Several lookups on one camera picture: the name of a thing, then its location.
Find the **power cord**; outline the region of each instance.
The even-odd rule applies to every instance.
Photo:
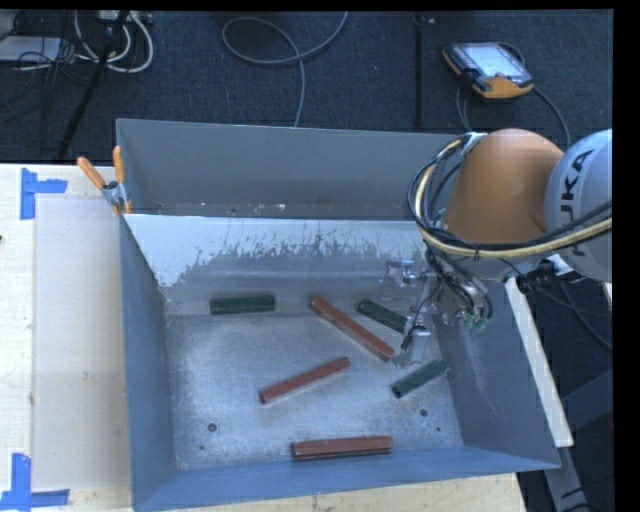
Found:
[[[0,33],[0,42],[5,40],[7,37],[14,35],[18,30],[23,28],[25,25],[29,25],[33,21],[33,9],[16,9],[15,14],[13,15],[12,26],[6,32]]]
[[[25,16],[21,16],[20,17],[20,21],[18,22],[18,15],[16,15],[16,18],[14,19],[14,26],[16,27],[24,27],[25,25],[29,24],[32,22],[31,18],[33,18],[33,15],[30,13],[30,10],[25,13]],[[27,125],[24,123],[23,118],[29,114],[30,112],[32,112],[34,109],[36,108],[43,108],[44,106],[46,106],[47,102],[51,99],[51,97],[53,96],[53,93],[55,92],[55,90],[57,89],[58,85],[60,84],[60,82],[56,82],[56,77],[59,73],[64,74],[65,76],[71,78],[71,79],[75,79],[76,81],[78,81],[77,77],[75,77],[74,75],[72,75],[68,70],[66,70],[66,66],[68,64],[68,57],[70,55],[72,55],[75,50],[73,48],[73,46],[68,43],[68,34],[67,34],[67,27],[66,27],[66,22],[67,22],[67,16],[64,17],[63,19],[63,24],[62,27],[60,29],[59,32],[59,38],[61,40],[60,43],[60,47],[58,50],[58,55],[56,56],[55,59],[51,59],[50,57],[48,57],[47,55],[45,55],[43,53],[44,51],[44,38],[42,41],[42,51],[40,52],[36,52],[36,51],[29,51],[29,52],[24,52],[22,55],[19,56],[18,61],[16,63],[16,68],[17,70],[36,70],[36,69],[47,69],[47,73],[48,76],[46,78],[46,80],[44,81],[44,85],[47,86],[49,88],[48,92],[45,92],[43,98],[41,99],[40,102],[37,102],[31,106],[28,106],[26,108],[23,108],[20,112],[14,108],[12,105],[18,100],[20,99],[28,90],[29,87],[31,86],[31,84],[34,82],[36,74],[31,74],[29,76],[29,78],[27,79],[27,81],[23,84],[23,86],[21,87],[21,89],[11,98],[9,99],[5,99],[3,97],[0,97],[0,107],[3,107],[5,110],[8,111],[8,113],[10,114],[9,117],[5,117],[3,119],[0,119],[0,125],[5,124],[7,122],[10,121],[16,121],[20,127],[24,130],[24,132],[26,133],[26,135],[29,137],[29,139],[40,149],[43,151],[47,151],[47,150],[54,150],[56,149],[57,145],[47,145],[41,141],[39,141],[29,130],[29,128],[27,127]],[[31,55],[36,55],[39,56],[42,60],[47,61],[47,65],[43,65],[42,63],[36,66],[25,66],[22,64],[22,60],[31,56]]]
[[[526,277],[524,274],[522,274],[522,272],[520,272],[520,270],[518,270],[518,268],[513,265],[513,263],[511,263],[510,261],[506,260],[506,259],[501,259],[500,261],[502,261],[504,264],[508,265],[509,267],[511,267],[511,269],[513,269],[516,274],[518,275],[518,277],[524,278]],[[600,334],[598,334],[595,329],[591,326],[591,324],[589,323],[589,321],[584,317],[584,314],[588,314],[588,315],[593,315],[593,316],[598,316],[598,317],[609,317],[609,314],[603,314],[603,313],[598,313],[595,311],[588,311],[585,309],[581,309],[579,308],[575,301],[571,298],[571,295],[569,294],[569,291],[566,288],[566,284],[564,281],[559,280],[559,285],[560,285],[560,289],[562,290],[564,296],[567,299],[567,302],[559,299],[558,297],[556,297],[555,295],[553,295],[552,293],[549,293],[547,290],[545,290],[544,288],[540,287],[537,288],[536,291],[543,293],[545,296],[549,297],[551,300],[557,302],[558,304],[561,304],[563,306],[565,306],[566,308],[569,308],[570,310],[572,310],[574,312],[574,314],[578,317],[578,319],[580,320],[580,322],[584,325],[584,327],[589,331],[589,333],[594,337],[594,339],[596,341],[598,341],[598,343],[600,343],[600,345],[602,345],[602,347],[604,347],[607,352],[609,352],[609,354],[613,354],[613,345],[611,343],[609,343],[604,337],[602,337]]]
[[[130,12],[128,18],[130,18],[136,24],[138,30],[140,30],[140,32],[142,32],[144,36],[144,40],[147,47],[147,58],[141,65],[134,66],[134,67],[123,67],[123,66],[117,66],[114,64],[114,62],[124,59],[129,54],[129,51],[131,50],[131,47],[132,47],[131,33],[129,32],[129,29],[125,25],[122,28],[122,33],[124,34],[124,37],[126,39],[125,48],[119,54],[109,57],[107,59],[106,67],[118,73],[140,73],[141,71],[144,71],[145,69],[147,69],[153,61],[153,52],[154,52],[153,39],[151,38],[151,34],[147,30],[147,27],[144,26],[144,23],[142,23],[142,21],[140,20],[140,17],[136,13]],[[79,59],[98,63],[98,61],[100,60],[99,55],[93,51],[93,49],[87,44],[87,42],[83,38],[82,31],[80,30],[80,25],[78,23],[77,10],[75,11],[75,14],[74,14],[74,28],[75,28],[76,35],[78,36],[78,39],[81,41],[80,44],[82,46],[82,49],[88,54],[88,55],[82,55],[78,53],[76,54],[76,57]]]
[[[349,14],[348,11],[344,13],[344,15],[342,16],[342,19],[341,19],[341,21],[340,21],[340,23],[338,25],[338,28],[324,42],[322,42],[318,46],[316,46],[316,47],[314,47],[314,48],[312,48],[310,50],[307,50],[305,52],[302,52],[302,53],[300,53],[300,51],[298,50],[298,47],[296,46],[296,44],[293,42],[291,37],[289,37],[289,35],[284,30],[282,30],[280,27],[278,27],[274,23],[271,23],[270,21],[267,21],[267,20],[262,19],[262,18],[256,18],[256,17],[253,17],[253,16],[240,16],[240,17],[233,18],[233,19],[227,21],[224,24],[224,26],[222,27],[222,42],[224,43],[224,45],[227,47],[227,49],[233,55],[235,55],[239,59],[244,60],[245,62],[249,62],[251,64],[258,64],[258,65],[262,65],[262,66],[277,66],[277,65],[287,65],[287,64],[295,64],[295,63],[297,63],[299,65],[299,67],[300,67],[300,77],[301,77],[300,100],[299,100],[299,103],[298,103],[298,110],[296,112],[296,118],[295,118],[295,121],[293,123],[293,127],[297,128],[299,123],[300,123],[300,117],[302,115],[302,108],[304,106],[304,95],[305,95],[305,89],[306,89],[306,76],[305,76],[305,71],[304,71],[303,60],[308,58],[308,57],[311,57],[312,55],[315,55],[316,53],[318,53],[320,50],[325,48],[329,43],[331,43],[338,36],[338,34],[342,31],[342,28],[344,27],[344,24],[347,21],[348,14]],[[286,57],[286,58],[282,58],[282,59],[256,59],[256,58],[250,57],[248,55],[244,55],[244,54],[240,53],[239,51],[237,51],[231,45],[231,43],[229,43],[229,40],[227,38],[227,29],[231,25],[233,25],[234,23],[247,22],[247,21],[254,22],[254,23],[261,23],[263,25],[266,25],[266,26],[272,28],[276,32],[278,32],[282,37],[284,37],[284,39],[287,41],[287,43],[289,43],[289,46],[291,46],[291,48],[295,52],[295,55],[293,57]]]

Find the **cable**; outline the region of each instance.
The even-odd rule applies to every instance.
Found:
[[[49,69],[51,67],[56,67],[58,68],[58,70],[62,70],[63,68],[61,68],[61,66],[65,66],[67,64],[70,64],[71,62],[73,62],[74,57],[76,56],[76,47],[71,44],[67,39],[68,37],[66,37],[66,29],[65,29],[65,24],[67,21],[67,13],[65,13],[65,17],[63,19],[63,28],[60,30],[60,35],[59,35],[59,39],[60,39],[60,44],[58,46],[58,53],[56,54],[54,59],[51,59],[49,56],[47,56],[46,54],[44,54],[44,41],[45,38],[43,36],[42,38],[42,51],[40,52],[36,52],[36,51],[27,51],[27,52],[23,52],[19,57],[18,60],[16,62],[16,66],[14,67],[14,69],[16,71],[38,71],[41,69]],[[45,62],[37,62],[34,65],[23,65],[22,64],[22,60],[29,56],[29,55],[37,55],[40,57],[40,61],[45,61]]]
[[[613,473],[610,473],[610,474],[605,475],[605,476],[601,476],[600,478],[596,478],[595,480],[592,480],[592,481],[591,481],[591,482],[589,482],[589,483],[583,484],[583,485],[581,485],[580,487],[578,487],[578,488],[576,488],[576,489],[573,489],[572,491],[565,492],[565,493],[564,493],[562,496],[560,496],[560,497],[561,497],[561,498],[568,498],[568,497],[569,497],[569,496],[571,496],[572,494],[575,494],[575,493],[580,492],[580,491],[584,491],[584,490],[585,490],[585,489],[587,489],[588,487],[592,487],[592,486],[594,486],[594,485],[596,485],[596,484],[599,484],[599,483],[601,483],[601,482],[604,482],[604,481],[606,481],[606,480],[610,480],[612,477],[613,477]]]
[[[526,275],[523,274],[522,272],[520,272],[520,270],[510,261],[506,260],[506,259],[502,259],[500,258],[500,261],[502,261],[502,263],[504,263],[505,265],[508,265],[511,269],[513,269],[513,271],[517,274],[518,277],[521,278],[526,278]],[[592,315],[592,316],[598,316],[598,317],[609,317],[609,313],[597,313],[595,311],[589,311],[587,309],[580,309],[575,305],[572,305],[568,302],[565,302],[561,299],[559,299],[558,297],[556,297],[555,295],[552,295],[551,293],[549,293],[548,291],[546,291],[544,288],[537,288],[535,291],[540,292],[540,293],[544,293],[547,297],[549,297],[550,299],[556,301],[558,304],[563,305],[566,308],[572,309],[574,311],[579,311],[580,313],[584,313],[586,315]]]
[[[442,282],[444,282],[454,294],[457,295],[458,299],[461,302],[464,302],[467,304],[467,309],[469,311],[473,311],[475,308],[475,302],[471,294],[469,294],[469,292],[465,290],[465,288],[462,287],[460,283],[458,283],[458,281],[453,279],[450,275],[448,275],[444,271],[444,269],[442,268],[442,266],[440,266],[440,263],[438,262],[438,260],[436,260],[433,254],[433,248],[426,243],[425,245],[427,246],[427,249],[425,251],[425,259],[429,264],[429,266],[433,269],[433,271],[436,273],[438,278]]]
[[[244,60],[246,62],[249,62],[251,64],[258,64],[258,65],[263,65],[263,66],[273,66],[273,65],[286,65],[286,64],[294,64],[294,63],[298,63],[300,66],[300,77],[301,77],[301,86],[300,86],[300,100],[298,102],[298,110],[296,112],[296,118],[295,121],[293,123],[293,127],[297,128],[298,124],[300,123],[300,117],[302,115],[302,108],[304,106],[304,96],[305,96],[305,89],[306,89],[306,76],[305,76],[305,71],[304,71],[304,64],[303,64],[303,60],[307,57],[310,57],[312,55],[315,55],[316,53],[318,53],[320,50],[322,50],[323,48],[325,48],[329,43],[331,43],[340,33],[340,31],[342,30],[342,27],[344,27],[345,22],[347,21],[347,16],[349,14],[349,11],[346,11],[344,13],[344,15],[342,16],[342,20],[340,21],[340,24],[338,25],[338,28],[335,30],[335,32],[329,36],[329,38],[327,38],[324,42],[320,43],[318,46],[307,50],[305,52],[300,53],[298,51],[298,47],[296,46],[296,44],[293,42],[293,40],[289,37],[289,35],[287,35],[287,33],[282,30],[280,27],[278,27],[277,25],[271,23],[270,21],[264,20],[262,18],[255,18],[252,16],[240,16],[237,18],[233,18],[229,21],[227,21],[224,26],[222,27],[222,42],[224,43],[224,45],[227,47],[227,49],[236,57],[238,57],[241,60]],[[293,51],[295,52],[295,56],[293,57],[286,57],[286,58],[282,58],[282,59],[256,59],[253,57],[249,57],[247,55],[244,55],[240,52],[238,52],[235,48],[233,48],[233,46],[229,43],[228,39],[227,39],[227,29],[233,25],[234,23],[238,23],[241,21],[252,21],[255,23],[261,23],[263,25],[266,25],[268,27],[271,27],[273,30],[275,30],[276,32],[278,32],[282,37],[285,38],[285,40],[287,41],[287,43],[289,43],[289,45],[291,46],[291,48],[293,48]]]
[[[3,106],[10,114],[10,116],[8,118],[2,119],[0,120],[0,124],[4,124],[7,123],[9,121],[15,120],[18,122],[18,124],[20,125],[20,127],[24,130],[24,132],[26,133],[26,135],[29,137],[29,139],[40,149],[40,150],[53,150],[56,149],[57,146],[48,146],[44,143],[42,143],[41,141],[39,141],[29,130],[29,128],[27,127],[27,125],[24,123],[23,121],[23,117],[31,112],[34,108],[37,107],[42,107],[43,105],[46,104],[46,102],[51,98],[52,94],[53,94],[53,90],[55,89],[56,85],[55,85],[55,79],[56,79],[56,74],[58,73],[58,71],[61,72],[65,72],[63,67],[60,65],[60,60],[62,59],[62,57],[64,57],[65,55],[67,55],[67,46],[65,46],[62,42],[65,41],[65,28],[63,25],[63,28],[60,31],[60,40],[61,40],[61,45],[59,47],[58,50],[58,57],[57,59],[54,61],[51,58],[49,58],[47,55],[43,54],[42,52],[36,52],[36,51],[28,51],[28,52],[24,52],[23,54],[21,54],[18,58],[18,68],[16,69],[24,69],[27,68],[27,66],[21,66],[21,61],[22,59],[28,57],[29,55],[38,55],[40,56],[43,60],[47,60],[49,61],[50,64],[55,64],[55,67],[52,66],[47,66],[49,67],[49,76],[47,77],[47,80],[44,82],[45,85],[47,85],[48,82],[51,83],[51,92],[49,94],[45,95],[45,98],[35,104],[32,105],[30,107],[27,107],[25,110],[23,110],[22,112],[17,112],[12,106],[11,104],[14,103],[18,98],[20,98],[26,91],[27,88],[29,87],[29,85],[33,82],[34,77],[36,76],[35,74],[33,74],[31,77],[29,77],[29,79],[26,81],[26,83],[22,86],[22,88],[20,89],[20,91],[18,91],[17,94],[15,94],[11,99],[4,99],[2,97],[0,97],[0,104],[1,106]],[[44,37],[42,39],[42,50],[44,50]]]
[[[566,284],[564,282],[562,282],[562,281],[560,281],[560,289],[564,293],[564,296],[567,298],[567,301],[569,301],[569,304],[571,304],[571,306],[572,306],[571,309],[573,310],[575,315],[578,317],[578,319],[582,322],[582,324],[585,326],[585,328],[591,333],[591,335],[596,340],[598,340],[598,342],[603,347],[605,347],[609,352],[613,353],[613,345],[611,345],[606,339],[604,339],[602,336],[600,336],[594,330],[594,328],[591,326],[591,324],[587,321],[587,319],[584,316],[582,316],[581,310],[576,307],[575,302],[573,301],[573,299],[571,298],[571,295],[569,294],[569,291],[567,290]]]
[[[440,253],[438,255],[441,259],[443,259],[448,265],[451,266],[451,268],[453,268],[458,274],[460,274],[462,277],[464,277],[470,284],[473,284],[474,278],[466,271],[464,270],[462,267],[460,267],[457,262],[453,261],[446,253]],[[491,300],[491,297],[489,297],[488,294],[486,293],[481,293],[482,295],[482,299],[484,300],[484,303],[486,305],[486,309],[487,309],[487,313],[486,315],[484,315],[484,317],[487,320],[491,320],[491,318],[493,317],[493,301]]]
[[[137,67],[126,68],[126,67],[116,66],[115,64],[113,64],[114,62],[122,60],[125,56],[127,56],[127,54],[129,53],[129,50],[131,49],[131,34],[129,33],[129,30],[126,27],[126,25],[123,26],[122,32],[124,33],[124,36],[126,39],[125,48],[124,50],[122,50],[122,52],[120,52],[120,54],[115,55],[113,57],[109,57],[107,59],[107,64],[106,64],[106,67],[108,69],[112,71],[116,71],[118,73],[140,73],[141,71],[144,71],[145,69],[147,69],[151,65],[151,62],[153,61],[154,47],[153,47],[153,40],[151,39],[151,34],[147,30],[147,27],[144,26],[144,23],[140,21],[140,17],[136,13],[134,12],[129,13],[129,18],[133,20],[133,22],[136,24],[138,29],[144,35],[148,53],[145,61],[140,66],[137,66]],[[76,35],[80,39],[82,48],[89,54],[89,57],[85,55],[80,55],[80,54],[77,54],[76,56],[79,59],[90,60],[92,62],[97,63],[100,60],[100,57],[91,49],[91,47],[86,43],[86,41],[84,41],[82,31],[80,30],[80,25],[78,24],[77,10],[75,11],[74,28],[75,28]]]
[[[456,91],[456,107],[458,109],[458,116],[460,116],[460,120],[462,121],[462,126],[466,131],[472,132],[473,129],[471,128],[469,120],[467,119],[467,100],[469,99],[469,94],[467,94],[463,98],[463,90],[466,90],[466,92],[469,93],[469,89],[465,87],[465,84],[461,83]]]
[[[14,35],[18,30],[23,28],[23,25],[29,25],[33,21],[33,9],[27,9],[27,15],[24,19],[21,18],[23,9],[16,9],[15,14],[13,15],[13,22],[11,23],[11,28],[6,32],[0,34],[0,42],[6,39],[9,36]]]
[[[569,146],[571,146],[571,135],[569,134],[569,127],[567,126],[567,122],[564,120],[564,117],[560,113],[560,110],[558,110],[558,107],[555,106],[555,104],[551,101],[551,99],[549,99],[549,97],[540,90],[540,87],[534,86],[533,92],[535,92],[544,101],[546,101],[547,104],[551,107],[551,110],[553,110],[553,112],[558,117],[560,124],[562,125],[562,129],[564,131],[564,138],[565,138],[564,148],[565,150],[569,149]]]
[[[429,293],[429,295],[427,297],[425,297],[420,304],[418,304],[418,308],[416,309],[416,314],[413,315],[413,322],[411,322],[411,327],[409,328],[409,331],[407,332],[407,335],[404,337],[404,340],[402,340],[402,344],[400,345],[400,348],[402,350],[406,350],[407,348],[409,348],[409,345],[411,344],[411,342],[413,341],[413,331],[416,330],[417,328],[417,323],[418,323],[418,315],[420,314],[420,310],[424,307],[424,305],[427,303],[427,301],[429,299],[431,299],[431,297],[433,297],[437,291],[442,289],[442,281],[440,279],[438,279],[438,283],[436,284],[436,286],[433,288],[433,290],[431,290],[431,293]]]

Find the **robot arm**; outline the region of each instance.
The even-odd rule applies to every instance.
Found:
[[[611,282],[611,139],[594,133],[563,154],[526,130],[467,133],[420,169],[408,202],[443,316],[481,328],[483,282],[561,266]]]

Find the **gray bin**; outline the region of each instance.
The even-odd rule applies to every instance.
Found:
[[[401,399],[415,370],[383,362],[309,308],[356,311],[390,260],[425,266],[406,206],[448,135],[120,119],[134,212],[121,218],[133,506],[153,511],[557,468],[504,286],[478,334],[434,316],[425,363],[446,375]],[[270,293],[271,312],[211,315],[213,297]],[[332,359],[348,371],[274,403],[258,391]],[[290,444],[391,435],[384,454],[296,461]]]

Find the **red stick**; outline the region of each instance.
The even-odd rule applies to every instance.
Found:
[[[330,363],[318,366],[311,371],[301,373],[288,380],[263,389],[260,391],[260,401],[263,404],[272,402],[276,398],[280,398],[283,395],[287,395],[297,389],[308,386],[313,382],[324,379],[329,375],[333,375],[336,372],[348,368],[349,366],[351,366],[351,361],[349,361],[348,357],[341,357],[331,361]]]
[[[345,437],[341,439],[316,439],[291,444],[295,460],[346,457],[384,453],[393,448],[391,436]]]
[[[393,356],[393,347],[387,345],[375,334],[362,327],[362,325],[345,315],[332,304],[329,304],[322,297],[315,297],[309,306],[322,318],[331,322],[347,336],[356,340],[360,345],[374,353],[383,361],[389,361]]]

